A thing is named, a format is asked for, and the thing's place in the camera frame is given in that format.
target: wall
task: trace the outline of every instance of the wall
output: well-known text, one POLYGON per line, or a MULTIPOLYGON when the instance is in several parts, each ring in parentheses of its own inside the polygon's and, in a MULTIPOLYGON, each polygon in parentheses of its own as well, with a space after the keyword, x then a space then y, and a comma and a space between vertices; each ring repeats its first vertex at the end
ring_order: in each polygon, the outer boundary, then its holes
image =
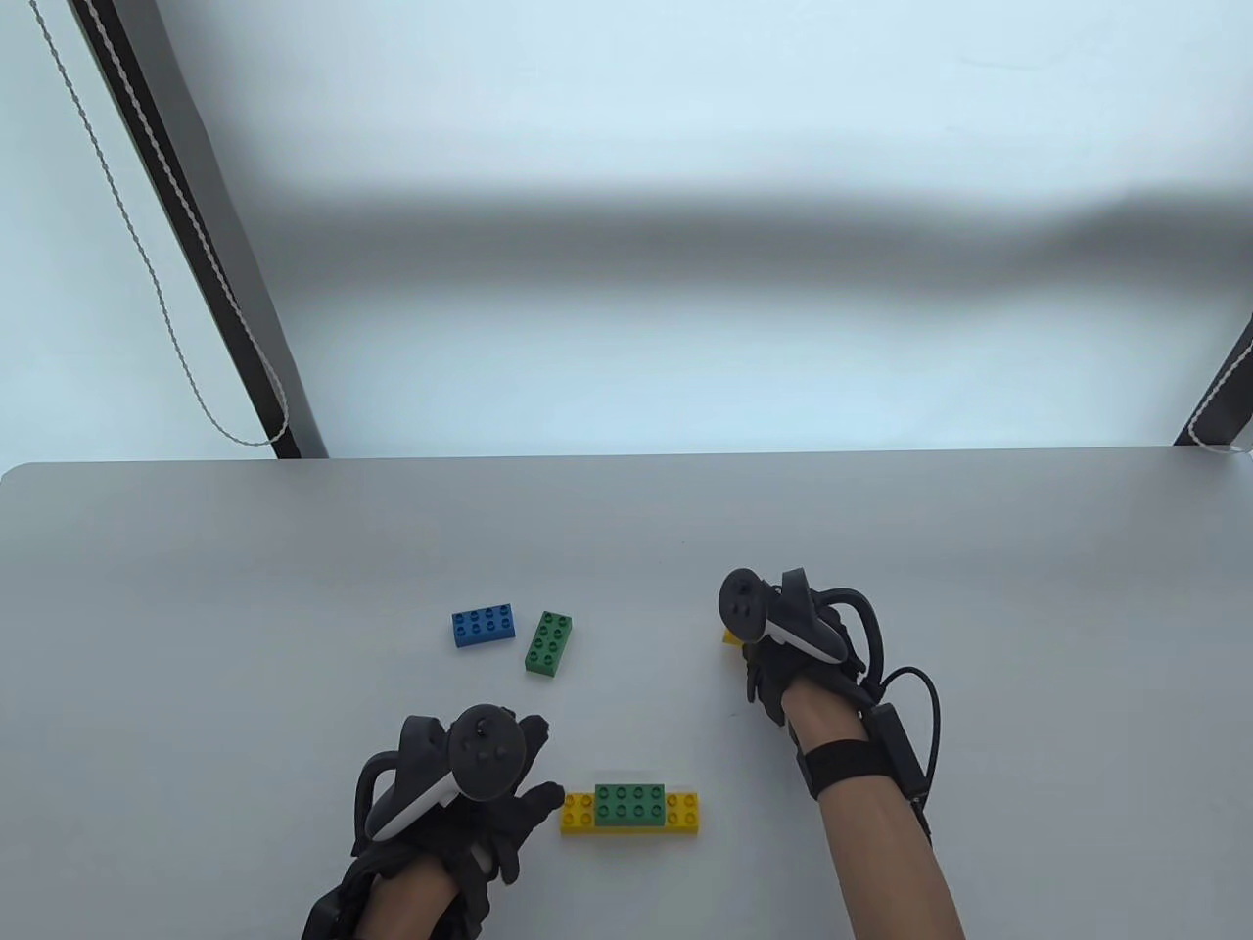
MULTIPOLYGON (((205 400, 237 435, 263 437, 69 6, 43 8, 205 400)), ((41 460, 272 456, 231 444, 200 415, 24 3, 0 6, 0 473, 41 460)))
POLYGON ((159 0, 336 455, 1167 444, 1253 8, 159 0))

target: cable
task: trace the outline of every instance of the cable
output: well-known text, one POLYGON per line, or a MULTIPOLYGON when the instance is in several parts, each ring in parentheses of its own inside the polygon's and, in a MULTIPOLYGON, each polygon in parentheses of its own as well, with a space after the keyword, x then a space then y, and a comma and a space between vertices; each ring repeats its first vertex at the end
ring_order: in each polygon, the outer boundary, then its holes
POLYGON ((195 229, 195 236, 200 242, 200 248, 204 251, 204 257, 208 258, 209 266, 213 268, 213 273, 218 278, 218 285, 222 287, 222 292, 226 295, 227 301, 231 305, 231 310, 234 311, 234 315, 239 318, 239 325, 243 327, 243 331, 248 337, 248 342, 251 342, 252 348, 256 350, 257 357, 261 360, 261 365, 266 370, 266 379, 269 381, 271 389, 273 389, 274 395, 278 396, 278 405, 283 412, 283 424, 277 431, 274 431, 273 435, 263 441, 248 441, 234 436, 218 422, 218 420, 213 416, 213 412, 209 411, 209 406, 204 404, 204 396, 200 394, 200 387, 195 384, 195 379, 192 376, 190 366, 187 365, 187 356, 183 355, 183 346, 179 343, 178 336, 174 333, 174 323, 170 320, 169 308, 165 306, 165 292, 162 290, 160 278, 157 277, 157 269, 153 267, 152 259, 148 257, 148 251, 144 248, 144 244, 139 238, 139 233, 135 231, 134 222, 130 219, 130 213, 127 211, 122 194, 118 192, 118 184, 113 178, 113 170, 109 168, 109 162, 104 157, 104 150, 100 148, 100 140, 96 138, 95 129, 91 127, 91 122, 86 117, 86 110, 83 108, 83 102, 78 95, 78 90, 74 88, 74 83, 70 80, 70 75, 65 70, 65 63, 61 61, 60 51, 56 49, 56 43, 53 41, 53 34, 48 29, 48 23, 44 20, 44 14, 39 9, 38 0, 28 0, 28 3, 30 4, 31 13, 35 14, 35 21, 39 24, 40 33, 44 34, 44 41, 48 44, 48 51, 53 55, 56 70, 61 74, 65 89, 70 93, 70 99, 78 109, 79 119, 83 122, 83 129, 86 130, 86 135, 91 140, 91 147, 95 150, 95 158, 100 163, 100 169, 104 170, 104 179, 109 184, 109 192, 113 193, 113 201, 118 206, 118 212, 122 213, 122 221, 125 223, 127 231, 130 233, 130 241, 134 242, 135 251, 139 252, 139 259, 148 269, 148 277, 152 279, 153 290, 157 292, 157 305, 160 307, 162 317, 165 320, 165 332, 169 333, 169 341, 174 346, 174 353, 178 356, 179 365, 183 366, 183 375, 187 376, 187 382, 192 386, 192 394, 195 396, 195 401, 199 404, 200 411, 203 411, 204 416, 209 419, 209 424, 212 424, 224 437, 234 441, 236 444, 242 444, 246 447, 269 446, 287 434, 287 426, 291 420, 291 411, 287 406, 287 391, 283 389, 283 382, 278 377, 278 372, 274 371, 274 367, 266 357, 266 353, 262 352, 261 343, 258 343, 257 337, 253 336, 252 328, 248 326, 248 321, 244 320, 243 311, 239 310, 239 303, 236 301, 234 292, 231 290, 231 285, 227 283, 226 276, 218 266, 218 259, 213 254, 209 239, 204 234, 204 229, 200 228, 200 221, 192 211, 192 204, 188 202, 187 196, 183 193, 183 188, 174 178, 174 172, 170 169, 169 160, 165 159, 165 154, 160 149, 160 144, 157 143, 157 135, 153 133, 152 125, 148 123, 148 117, 144 114, 143 108, 139 107, 139 98, 135 95, 135 89, 132 86, 130 79, 127 75, 125 69, 122 66, 122 60, 118 58, 118 53, 113 48, 113 40, 109 39, 109 34, 104 29, 104 23, 100 21, 100 14, 96 13, 95 4, 91 3, 91 0, 84 0, 88 11, 91 14, 91 21, 95 24, 95 30, 100 34, 100 40, 104 43, 104 48, 109 53, 109 60, 113 63, 113 68, 117 69, 118 78, 122 79, 122 84, 127 91, 127 98, 130 100, 130 107, 135 109, 135 115, 139 118, 139 123, 143 124, 144 133, 148 137, 148 143, 152 145, 157 154, 157 159, 160 162, 162 169, 165 172, 165 179, 169 180, 170 187, 174 189, 174 194, 183 206, 183 212, 187 213, 187 218, 192 223, 192 228, 195 229))
POLYGON ((878 615, 871 605, 870 599, 860 590, 852 588, 831 588, 828 590, 809 592, 813 595, 814 608, 832 607, 833 604, 846 604, 851 607, 861 620, 862 633, 866 635, 866 679, 871 686, 885 688, 881 682, 883 676, 883 633, 878 628, 878 615))
POLYGON ((918 808, 926 808, 927 797, 931 796, 931 783, 936 777, 936 763, 940 760, 940 693, 936 691, 936 684, 931 681, 931 677, 916 666, 902 666, 900 669, 892 672, 883 679, 883 689, 886 691, 893 681, 905 674, 917 676, 922 679, 922 684, 927 687, 927 694, 931 696, 931 753, 927 756, 927 792, 918 801, 918 808))
POLYGON ((1253 452, 1253 445, 1249 445, 1248 450, 1244 450, 1242 447, 1232 447, 1232 446, 1228 446, 1228 447, 1215 447, 1212 444, 1205 444, 1203 440, 1200 440, 1200 437, 1197 436, 1197 421, 1200 420, 1200 416, 1205 412, 1205 409, 1209 407, 1209 404, 1218 396, 1218 392, 1220 392, 1223 390, 1223 386, 1227 385, 1227 380, 1232 377, 1232 375, 1235 372, 1235 370, 1239 368, 1240 363, 1244 360, 1247 360, 1250 353, 1253 353, 1253 340, 1250 340, 1249 345, 1244 347, 1244 351, 1232 361, 1232 365, 1229 365, 1227 367, 1227 370, 1223 372, 1222 377, 1219 377, 1219 380, 1217 382, 1214 382, 1214 387, 1209 390, 1209 395, 1207 395, 1204 397, 1204 400, 1200 402, 1200 406, 1193 414, 1192 420, 1188 421, 1188 436, 1192 437, 1193 442, 1198 447, 1200 447, 1202 450, 1208 450, 1210 454, 1249 454, 1249 452, 1253 452))

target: hand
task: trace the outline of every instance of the hand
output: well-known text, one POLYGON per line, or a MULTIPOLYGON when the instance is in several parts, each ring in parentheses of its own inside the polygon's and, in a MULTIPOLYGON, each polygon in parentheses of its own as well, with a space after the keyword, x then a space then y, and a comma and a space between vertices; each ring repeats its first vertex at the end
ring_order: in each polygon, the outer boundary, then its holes
MULTIPOLYGON (((847 630, 841 627, 840 632, 847 643, 847 630)), ((763 637, 758 643, 746 643, 742 652, 748 664, 748 701, 761 701, 766 714, 776 724, 782 724, 784 717, 789 717, 786 716, 783 696, 801 679, 842 698, 855 716, 856 711, 875 704, 870 694, 857 684, 861 671, 858 659, 850 658, 840 666, 831 666, 796 647, 776 643, 769 637, 763 637)))
POLYGON ((421 856, 373 887, 357 929, 363 940, 479 935, 490 911, 487 882, 497 875, 506 885, 517 880, 523 843, 565 801, 565 791, 553 782, 516 796, 548 741, 548 722, 538 714, 523 718, 519 727, 526 761, 510 793, 482 803, 457 797, 419 818, 391 840, 395 845, 385 843, 386 851, 419 850, 421 856))

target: left hand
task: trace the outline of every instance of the left hand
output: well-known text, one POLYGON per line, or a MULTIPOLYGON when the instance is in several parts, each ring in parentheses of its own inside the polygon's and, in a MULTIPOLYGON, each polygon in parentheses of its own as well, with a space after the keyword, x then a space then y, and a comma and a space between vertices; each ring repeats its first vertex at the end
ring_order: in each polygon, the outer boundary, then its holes
MULTIPOLYGON (((456 897, 432 936, 472 940, 479 935, 491 910, 487 882, 497 875, 506 885, 517 880, 523 843, 565 801, 565 791, 551 781, 517 796, 523 778, 548 741, 549 726, 540 716, 531 714, 519 727, 526 741, 526 761, 509 793, 482 803, 457 797, 446 807, 436 806, 391 840, 421 851, 427 860, 434 856, 456 887, 456 897)), ((422 862, 420 859, 413 865, 422 862)))

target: right hand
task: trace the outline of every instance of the right hand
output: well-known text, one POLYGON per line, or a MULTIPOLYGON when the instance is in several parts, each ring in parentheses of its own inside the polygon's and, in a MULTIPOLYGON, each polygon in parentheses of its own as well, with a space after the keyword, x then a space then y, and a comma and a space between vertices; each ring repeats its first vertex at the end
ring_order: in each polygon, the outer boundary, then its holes
MULTIPOLYGON (((847 630, 841 630, 848 640, 847 630)), ((850 659, 840 666, 821 663, 808 653, 784 643, 763 637, 757 643, 743 647, 748 666, 748 701, 759 701, 766 714, 776 724, 783 724, 783 694, 799 679, 838 696, 856 711, 875 704, 857 684, 860 661, 850 659)))

